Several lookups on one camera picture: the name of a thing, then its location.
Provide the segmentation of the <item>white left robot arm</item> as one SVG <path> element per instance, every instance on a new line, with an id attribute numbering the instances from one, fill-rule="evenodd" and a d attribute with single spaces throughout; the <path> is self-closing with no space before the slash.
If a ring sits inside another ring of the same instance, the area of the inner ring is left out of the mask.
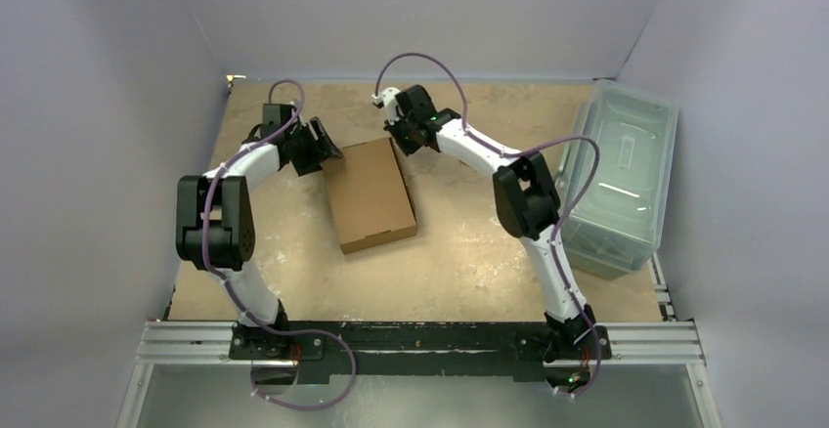
<path id="1" fill-rule="evenodd" d="M 236 308 L 238 323 L 257 328 L 253 345 L 266 358 L 285 355 L 293 332 L 284 305 L 253 260 L 256 231 L 250 194 L 287 165 L 304 176 L 341 155 L 319 118 L 305 118 L 297 103 L 267 103 L 261 122 L 228 160 L 178 181 L 176 252 L 220 284 Z"/>

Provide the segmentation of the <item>brown cardboard box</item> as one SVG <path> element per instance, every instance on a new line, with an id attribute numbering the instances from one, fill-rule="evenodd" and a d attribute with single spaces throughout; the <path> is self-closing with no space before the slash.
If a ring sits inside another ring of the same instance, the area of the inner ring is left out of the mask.
<path id="1" fill-rule="evenodd" d="M 340 250 L 351 254 L 413 237 L 413 202 L 389 138 L 352 145 L 323 163 Z"/>

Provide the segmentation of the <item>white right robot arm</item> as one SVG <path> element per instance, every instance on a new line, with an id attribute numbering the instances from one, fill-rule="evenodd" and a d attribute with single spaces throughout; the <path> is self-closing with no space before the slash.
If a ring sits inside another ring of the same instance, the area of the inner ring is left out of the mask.
<path id="1" fill-rule="evenodd" d="M 577 285 L 561 238 L 561 201 L 544 156 L 496 142 L 452 109 L 437 109 L 420 85 L 386 88 L 372 103 L 385 113 L 384 128 L 411 155 L 430 148 L 450 155 L 490 178 L 498 221 L 518 239 L 535 268 L 545 298 L 550 348 L 571 357 L 600 336 L 585 295 Z"/>

